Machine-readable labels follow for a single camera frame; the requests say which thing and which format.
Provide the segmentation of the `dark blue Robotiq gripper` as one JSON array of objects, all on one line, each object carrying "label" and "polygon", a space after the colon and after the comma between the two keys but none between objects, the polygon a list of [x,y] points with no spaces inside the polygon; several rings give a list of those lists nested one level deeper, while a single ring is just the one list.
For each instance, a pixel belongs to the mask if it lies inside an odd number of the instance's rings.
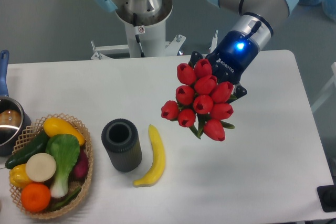
[{"label": "dark blue Robotiq gripper", "polygon": [[[219,83],[230,82],[234,85],[233,95],[240,99],[247,95],[247,89],[239,82],[243,72],[259,53],[257,45],[239,31],[230,31],[213,52],[206,56],[212,66],[212,75]],[[194,67],[204,56],[193,51],[190,66]]]}]

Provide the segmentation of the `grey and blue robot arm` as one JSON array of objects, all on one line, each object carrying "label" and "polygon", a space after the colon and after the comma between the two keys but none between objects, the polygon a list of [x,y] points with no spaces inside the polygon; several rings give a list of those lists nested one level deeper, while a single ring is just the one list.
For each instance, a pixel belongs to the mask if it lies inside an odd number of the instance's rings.
[{"label": "grey and blue robot arm", "polygon": [[[106,12],[116,12],[123,21],[132,58],[169,54],[165,22],[172,0],[94,0]],[[237,12],[238,22],[220,43],[213,43],[207,59],[220,82],[234,86],[233,95],[247,91],[240,84],[243,72],[265,47],[274,28],[290,16],[299,0],[207,0],[212,5]]]}]

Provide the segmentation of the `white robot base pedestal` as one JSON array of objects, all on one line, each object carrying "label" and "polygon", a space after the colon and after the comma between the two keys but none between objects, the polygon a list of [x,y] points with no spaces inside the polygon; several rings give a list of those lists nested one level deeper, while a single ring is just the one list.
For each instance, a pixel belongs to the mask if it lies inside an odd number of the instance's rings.
[{"label": "white robot base pedestal", "polygon": [[115,10],[125,27],[126,45],[98,46],[91,42],[92,60],[128,53],[130,58],[181,55],[186,37],[178,34],[166,40],[166,20],[173,9],[172,0],[128,0]]}]

